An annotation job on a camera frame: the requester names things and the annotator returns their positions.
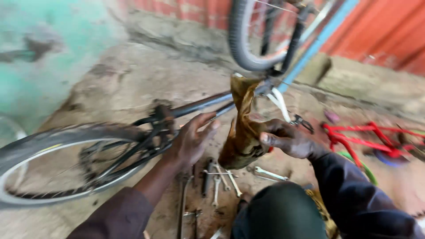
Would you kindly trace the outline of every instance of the brown cloth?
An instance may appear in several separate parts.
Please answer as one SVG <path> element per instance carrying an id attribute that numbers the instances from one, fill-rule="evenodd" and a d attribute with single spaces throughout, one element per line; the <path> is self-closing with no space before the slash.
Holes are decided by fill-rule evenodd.
<path id="1" fill-rule="evenodd" d="M 265 123 L 255 121 L 251 113 L 254 90 L 260 79 L 248 79 L 232 76 L 230 90 L 235 102 L 238 116 L 232 121 L 229 135 L 218 158 L 225 169 L 241 169 L 264 155 L 269 147 L 258 140 L 260 133 L 266 131 Z"/>

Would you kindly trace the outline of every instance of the bicycle tire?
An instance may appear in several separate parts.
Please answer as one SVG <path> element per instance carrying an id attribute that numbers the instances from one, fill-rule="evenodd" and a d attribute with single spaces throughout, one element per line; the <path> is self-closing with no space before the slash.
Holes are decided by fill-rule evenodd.
<path id="1" fill-rule="evenodd" d="M 79 142 L 89 142 L 90 140 L 112 138 L 140 142 L 145 137 L 146 133 L 138 127 L 120 123 L 88 123 L 71 125 L 33 134 L 18 141 L 12 142 L 3 148 L 0 148 L 0 179 L 5 180 L 3 179 L 3 177 L 5 177 L 4 174 L 13 167 L 24 163 L 24 161 L 37 155 L 40 152 L 45 151 L 46 149 L 53 149 L 54 147 L 58 147 L 58 145 L 60 145 L 60 148 L 66 148 Z M 104 191 L 114 186 L 115 184 L 126 180 L 142 169 L 145 165 L 146 163 L 105 185 L 101 185 L 93 189 L 92 191 L 83 192 L 80 195 L 75 195 L 68 198 L 56 198 L 51 200 L 16 198 L 15 201 L 13 201 L 10 198 L 11 196 L 5 197 L 5 189 L 2 188 L 0 190 L 0 208 L 37 207 L 41 205 L 51 205 L 58 202 L 82 198 L 91 195 L 92 193 Z"/>
<path id="2" fill-rule="evenodd" d="M 319 24 L 322 24 L 325 18 L 327 18 L 328 13 L 337 2 L 337 0 L 327 1 L 332 2 L 332 4 L 326 9 L 327 13 L 325 17 L 320 20 Z M 254 2 L 255 0 L 233 0 L 229 16 L 228 42 L 230 53 L 240 67 L 248 71 L 265 71 L 281 62 L 286 56 L 286 51 L 281 50 L 274 56 L 266 55 L 265 57 L 257 57 L 250 53 L 247 40 L 248 36 L 246 35 L 245 28 L 250 23 L 250 11 L 252 11 L 250 8 L 253 7 Z"/>

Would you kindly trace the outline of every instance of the bicycle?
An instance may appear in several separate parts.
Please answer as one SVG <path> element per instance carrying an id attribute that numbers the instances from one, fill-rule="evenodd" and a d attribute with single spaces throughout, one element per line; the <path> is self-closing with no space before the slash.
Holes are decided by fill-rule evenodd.
<path id="1" fill-rule="evenodd" d="M 319 10 L 317 5 L 310 0 L 233 1 L 229 18 L 231 53 L 236 62 L 246 70 L 265 71 L 263 84 L 256 89 L 257 96 L 268 94 L 273 89 L 272 78 L 280 77 L 287 72 L 301 45 L 308 42 L 317 31 L 325 32 L 330 20 L 340 22 L 340 20 L 334 19 L 333 15 L 344 16 L 347 14 L 347 9 L 351 9 L 355 5 L 355 0 L 324 0 L 324 2 Z M 290 7 L 291 10 L 285 10 L 285 7 Z M 292 16 L 296 19 L 295 27 L 290 38 L 288 36 L 283 42 L 278 42 L 275 52 L 269 53 L 269 49 L 277 44 L 273 41 L 272 32 L 279 11 L 295 14 Z M 258 29 L 263 28 L 259 56 L 252 54 L 252 50 L 247 44 L 249 40 L 247 24 L 252 22 L 252 18 L 257 13 L 262 14 L 264 19 L 263 27 L 257 25 Z M 279 63 L 281 63 L 280 69 L 275 67 Z M 174 128 L 175 118 L 231 99 L 230 91 L 225 91 L 174 109 L 167 101 L 156 100 L 153 102 L 153 113 L 131 125 L 118 123 L 71 125 L 36 133 L 10 143 L 0 149 L 0 206 L 14 208 L 49 205 L 105 190 L 134 175 L 149 160 L 162 154 L 171 146 L 173 137 L 178 134 L 178 130 Z M 217 117 L 228 112 L 234 106 L 233 102 L 221 106 L 216 110 Z M 143 131 L 138 127 L 144 124 L 150 124 L 152 130 Z M 25 168 L 29 162 L 34 163 L 33 160 L 38 159 L 38 164 L 44 166 L 47 164 L 46 160 L 49 159 L 45 155 L 52 155 L 59 150 L 69 153 L 78 151 L 78 162 L 64 171 L 61 170 L 53 177 L 49 178 L 49 175 L 45 175 L 49 178 L 44 180 L 46 187 L 52 189 L 43 188 L 42 192 L 35 192 L 31 183 L 22 185 L 23 175 L 26 173 Z M 110 158 L 104 159 L 101 155 L 107 155 Z M 64 162 L 55 160 L 52 163 L 63 166 Z M 67 179 L 65 184 L 55 183 L 54 179 L 60 176 L 65 177 L 71 172 L 75 174 L 75 179 Z"/>

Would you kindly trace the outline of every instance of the hand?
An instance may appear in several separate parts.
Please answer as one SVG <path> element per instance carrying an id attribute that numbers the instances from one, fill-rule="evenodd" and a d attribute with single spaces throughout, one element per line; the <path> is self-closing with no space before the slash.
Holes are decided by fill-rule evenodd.
<path id="1" fill-rule="evenodd" d="M 280 148 L 291 157 L 310 161 L 322 157 L 330 151 L 314 141 L 304 132 L 280 119 L 266 122 L 270 133 L 262 132 L 260 141 L 268 146 Z"/>
<path id="2" fill-rule="evenodd" d="M 181 169 L 194 165 L 204 153 L 207 141 L 217 133 L 220 122 L 214 120 L 203 131 L 198 129 L 214 117 L 215 112 L 199 114 L 185 124 L 163 158 L 175 160 Z"/>

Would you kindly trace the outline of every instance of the right hand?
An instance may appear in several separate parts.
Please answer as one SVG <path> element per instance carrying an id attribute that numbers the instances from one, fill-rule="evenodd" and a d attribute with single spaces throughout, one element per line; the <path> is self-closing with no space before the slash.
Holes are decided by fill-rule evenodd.
<path id="1" fill-rule="evenodd" d="M 260 134 L 261 143 L 280 148 L 291 157 L 308 158 L 311 161 L 330 152 L 322 144 L 287 122 L 272 119 L 266 124 L 269 133 L 262 132 Z"/>

